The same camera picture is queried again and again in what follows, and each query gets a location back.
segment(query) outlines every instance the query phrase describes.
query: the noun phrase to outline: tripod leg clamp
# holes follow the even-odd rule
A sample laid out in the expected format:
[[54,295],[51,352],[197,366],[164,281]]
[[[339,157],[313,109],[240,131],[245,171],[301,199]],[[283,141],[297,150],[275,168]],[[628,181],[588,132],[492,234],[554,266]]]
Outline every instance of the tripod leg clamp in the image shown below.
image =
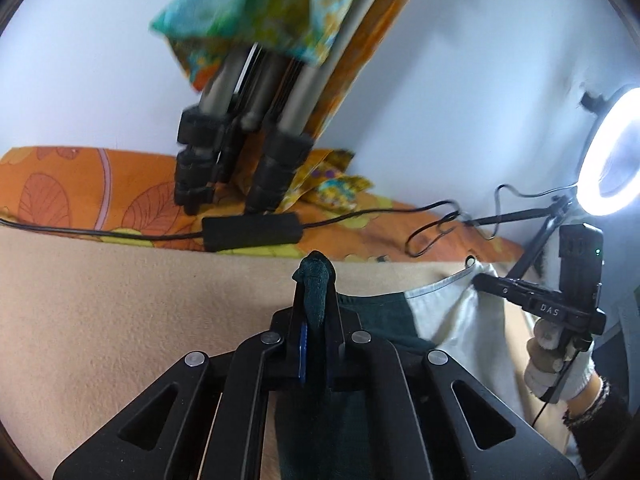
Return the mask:
[[231,117],[214,118],[203,114],[198,106],[186,108],[180,118],[178,142],[187,148],[175,159],[174,202],[195,215],[201,204],[213,202],[216,164]]
[[290,136],[273,130],[264,142],[244,212],[276,211],[313,145],[314,140],[307,134]]

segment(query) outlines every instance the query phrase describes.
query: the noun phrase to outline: white cloth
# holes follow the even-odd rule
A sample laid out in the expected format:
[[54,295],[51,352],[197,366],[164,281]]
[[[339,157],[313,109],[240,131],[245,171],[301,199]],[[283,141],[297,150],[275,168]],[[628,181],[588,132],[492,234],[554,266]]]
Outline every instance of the white cloth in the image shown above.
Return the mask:
[[519,416],[522,402],[504,335],[504,300],[472,285],[476,274],[496,276],[489,264],[465,270],[404,296],[418,336],[445,351]]

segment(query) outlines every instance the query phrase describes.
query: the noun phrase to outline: colorful fabric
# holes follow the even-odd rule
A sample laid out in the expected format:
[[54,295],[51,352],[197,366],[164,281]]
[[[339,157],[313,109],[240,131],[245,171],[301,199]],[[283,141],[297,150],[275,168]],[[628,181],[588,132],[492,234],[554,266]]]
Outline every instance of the colorful fabric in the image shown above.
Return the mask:
[[[165,155],[95,148],[14,148],[0,160],[0,214],[37,225],[73,227],[147,235],[199,231],[205,216],[241,214],[244,197],[234,186],[216,190],[215,203],[196,217],[174,204],[175,159]],[[356,194],[356,208],[407,207],[366,192]],[[291,208],[303,222],[334,218],[317,205],[296,202]],[[435,220],[429,213],[372,214],[307,230],[297,244],[227,251],[233,254],[301,258],[320,250],[332,260],[356,262],[463,261],[469,254],[486,262],[516,260],[521,248],[507,240],[485,241],[459,226],[423,257],[404,254],[404,243],[417,228]],[[434,233],[415,240],[426,245]],[[201,240],[145,242],[109,237],[81,237],[101,242],[202,251]]]
[[[236,165],[233,179],[244,195],[249,193],[255,165],[259,160],[258,154],[246,155]],[[298,200],[338,213],[355,211],[358,207],[357,194],[371,189],[373,184],[363,176],[344,173],[353,155],[347,150],[312,150],[296,172],[278,211],[290,209]]]
[[375,0],[331,74],[305,131],[317,139],[408,0]]
[[321,64],[352,0],[174,0],[151,27],[169,40],[198,89],[231,43],[254,44]]

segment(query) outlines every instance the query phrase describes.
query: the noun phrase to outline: ring light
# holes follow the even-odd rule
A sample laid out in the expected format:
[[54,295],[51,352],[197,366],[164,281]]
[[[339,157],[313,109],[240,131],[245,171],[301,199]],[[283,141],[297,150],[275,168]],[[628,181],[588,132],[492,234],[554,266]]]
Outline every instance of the ring light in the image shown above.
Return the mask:
[[607,104],[608,111],[595,126],[593,140],[584,156],[578,177],[577,199],[580,206],[591,215],[604,216],[615,213],[630,204],[640,194],[640,169],[614,195],[603,196],[600,180],[607,160],[616,143],[634,122],[640,131],[640,88],[621,92],[613,103]]

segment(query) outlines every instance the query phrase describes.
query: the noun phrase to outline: orange bedsheet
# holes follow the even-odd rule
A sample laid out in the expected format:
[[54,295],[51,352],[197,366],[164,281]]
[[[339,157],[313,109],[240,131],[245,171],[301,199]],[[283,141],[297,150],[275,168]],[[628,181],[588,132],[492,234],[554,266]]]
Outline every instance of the orange bedsheet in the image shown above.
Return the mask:
[[[213,205],[203,206],[197,217],[186,216],[173,202],[175,159],[165,155],[95,148],[14,148],[0,160],[2,216],[39,225],[139,232],[148,235],[200,230],[203,216],[241,214],[243,196],[233,186],[220,188]],[[358,208],[407,207],[366,192],[358,195]],[[335,216],[318,206],[297,202],[291,209],[303,222]],[[474,254],[486,262],[510,262],[521,248],[497,238],[485,241],[473,229],[458,225],[424,256],[404,254],[409,234],[436,217],[429,213],[378,214],[354,218],[305,232],[297,244],[225,251],[234,254],[301,258],[319,250],[333,260],[462,261]],[[414,240],[418,250],[437,232]],[[203,250],[200,240],[140,242],[108,237],[84,237],[171,248]]]

